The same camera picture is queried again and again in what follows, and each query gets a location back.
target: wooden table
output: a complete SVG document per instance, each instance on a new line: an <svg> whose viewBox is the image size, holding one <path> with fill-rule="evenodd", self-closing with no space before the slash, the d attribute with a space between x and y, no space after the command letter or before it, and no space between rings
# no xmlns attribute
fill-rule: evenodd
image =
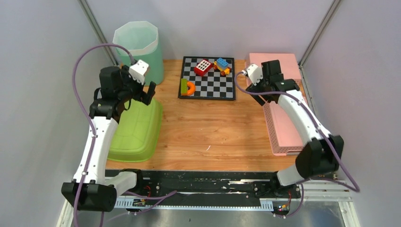
<svg viewBox="0 0 401 227"><path fill-rule="evenodd" d="M295 156L272 154L262 107L250 95L237 89L235 101L179 99L182 62L165 60L165 79L156 87L163 121L153 157L140 163L108 160L106 168L278 171L294 163ZM235 72L244 63L236 60ZM245 88L245 77L238 83Z"/></svg>

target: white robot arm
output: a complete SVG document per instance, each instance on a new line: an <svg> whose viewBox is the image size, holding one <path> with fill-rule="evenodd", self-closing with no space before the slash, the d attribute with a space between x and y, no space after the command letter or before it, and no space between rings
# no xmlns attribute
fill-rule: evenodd
<svg viewBox="0 0 401 227"><path fill-rule="evenodd" d="M61 193L73 206L78 185L83 180L79 194L78 210L111 211L118 196L129 189L135 188L141 180L140 170L122 170L117 176L105 180L107 155L113 135L117 129L120 116L125 109L125 103L134 99L149 105L155 94L155 83L151 82L148 93L143 91L145 74L148 64L142 60L132 66L115 66L103 68L100 71L101 87L95 91L94 101L90 106L89 117L96 129L91 158L88 154L94 136L89 127L85 150L81 162L71 182L63 183Z"/></svg>
<svg viewBox="0 0 401 227"><path fill-rule="evenodd" d="M262 67L251 64L245 69L245 74L252 82L246 91L253 93L252 97L260 105L274 101L281 106L295 125L304 144L295 164L276 172L277 177L271 181L271 186L283 188L312 176L338 170L339 164L321 133L329 138L339 157L344 146L343 139L341 136L332 136L318 121L303 99L295 81L284 79L280 62L278 60L263 62ZM271 95L258 95L262 92L270 92Z"/></svg>

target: green block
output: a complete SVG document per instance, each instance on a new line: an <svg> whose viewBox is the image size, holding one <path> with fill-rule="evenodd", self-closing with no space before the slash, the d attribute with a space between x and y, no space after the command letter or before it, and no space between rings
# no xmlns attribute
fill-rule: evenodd
<svg viewBox="0 0 401 227"><path fill-rule="evenodd" d="M163 107L152 99L149 105L132 100L124 111L109 149L109 160L143 162L155 153L160 133Z"/></svg>
<svg viewBox="0 0 401 227"><path fill-rule="evenodd" d="M181 95L188 93L187 79L181 79Z"/></svg>

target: pink crate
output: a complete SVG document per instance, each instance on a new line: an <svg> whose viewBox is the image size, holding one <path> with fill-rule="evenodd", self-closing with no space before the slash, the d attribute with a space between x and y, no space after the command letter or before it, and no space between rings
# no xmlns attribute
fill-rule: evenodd
<svg viewBox="0 0 401 227"><path fill-rule="evenodd" d="M262 62L279 60L284 79L294 79L301 84L301 73L295 55L287 53L250 53L246 60L245 67L254 63L261 66ZM276 103L265 103L263 112L266 120L267 131L269 133L270 145L273 154L276 156L298 154L304 145L294 124L286 112Z"/></svg>

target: black and white checkered board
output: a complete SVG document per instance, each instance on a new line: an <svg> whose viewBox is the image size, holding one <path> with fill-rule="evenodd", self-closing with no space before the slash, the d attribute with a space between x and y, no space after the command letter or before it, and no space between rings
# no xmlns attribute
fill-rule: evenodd
<svg viewBox="0 0 401 227"><path fill-rule="evenodd" d="M235 100L234 85L234 58L222 58L227 61L232 72L225 77L220 75L219 70L211 68L203 77L195 75L193 69L203 59L214 63L219 57L184 57L181 78L187 79L195 84L195 93L191 96L182 96L180 86L178 86L179 98L195 99L217 99L217 100Z"/></svg>

